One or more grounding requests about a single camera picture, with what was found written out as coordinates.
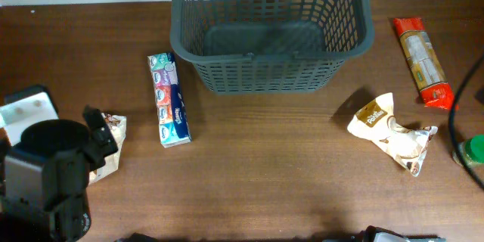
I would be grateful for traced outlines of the grey plastic shopping basket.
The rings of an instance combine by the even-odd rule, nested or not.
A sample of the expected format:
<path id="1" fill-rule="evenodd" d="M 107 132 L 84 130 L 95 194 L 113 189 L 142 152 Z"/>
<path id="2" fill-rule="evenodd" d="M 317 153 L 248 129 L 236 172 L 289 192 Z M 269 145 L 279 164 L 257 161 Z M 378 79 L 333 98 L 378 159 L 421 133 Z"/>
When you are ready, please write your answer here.
<path id="1" fill-rule="evenodd" d="M 313 92 L 374 41 L 369 0 L 172 0 L 170 42 L 217 94 Z"/>

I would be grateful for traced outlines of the red spaghetti package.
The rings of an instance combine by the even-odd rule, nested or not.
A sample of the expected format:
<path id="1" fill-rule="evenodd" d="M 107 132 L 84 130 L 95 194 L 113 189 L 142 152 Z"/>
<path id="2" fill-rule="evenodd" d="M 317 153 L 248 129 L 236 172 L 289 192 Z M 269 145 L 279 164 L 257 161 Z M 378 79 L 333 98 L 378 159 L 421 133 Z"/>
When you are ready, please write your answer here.
<path id="1" fill-rule="evenodd" d="M 419 17 L 393 20 L 405 59 L 426 107 L 450 110 L 454 92 Z"/>

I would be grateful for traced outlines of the green lid spice jar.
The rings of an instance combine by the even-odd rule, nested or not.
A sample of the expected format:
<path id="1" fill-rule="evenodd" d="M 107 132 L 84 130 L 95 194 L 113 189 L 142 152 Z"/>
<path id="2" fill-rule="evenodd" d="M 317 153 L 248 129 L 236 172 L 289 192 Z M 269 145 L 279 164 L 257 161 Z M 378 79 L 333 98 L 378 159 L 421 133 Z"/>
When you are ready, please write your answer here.
<path id="1" fill-rule="evenodd" d="M 483 164 L 484 135 L 475 135 L 458 144 L 458 150 L 452 153 L 453 160 L 460 166 L 468 165 L 470 168 Z M 464 164 L 459 160 L 458 153 L 462 153 Z"/>

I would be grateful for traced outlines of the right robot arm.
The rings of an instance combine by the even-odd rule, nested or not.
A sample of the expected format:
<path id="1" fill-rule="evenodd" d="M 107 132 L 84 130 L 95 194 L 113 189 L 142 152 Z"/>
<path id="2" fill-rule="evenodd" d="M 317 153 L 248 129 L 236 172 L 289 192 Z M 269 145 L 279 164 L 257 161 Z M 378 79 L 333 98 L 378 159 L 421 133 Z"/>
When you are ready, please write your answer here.
<path id="1" fill-rule="evenodd" d="M 442 237 L 406 237 L 395 232 L 368 226 L 361 235 L 361 242 L 446 242 Z"/>

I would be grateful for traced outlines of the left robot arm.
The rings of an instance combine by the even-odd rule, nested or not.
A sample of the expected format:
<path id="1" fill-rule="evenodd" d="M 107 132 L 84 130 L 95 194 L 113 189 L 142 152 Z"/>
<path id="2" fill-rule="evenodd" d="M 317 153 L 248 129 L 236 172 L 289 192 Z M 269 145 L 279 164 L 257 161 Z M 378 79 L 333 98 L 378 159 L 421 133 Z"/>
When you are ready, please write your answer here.
<path id="1" fill-rule="evenodd" d="M 1 239 L 78 241 L 92 226 L 89 174 L 118 151 L 101 112 L 58 117 L 49 90 L 33 85 L 1 107 Z"/>

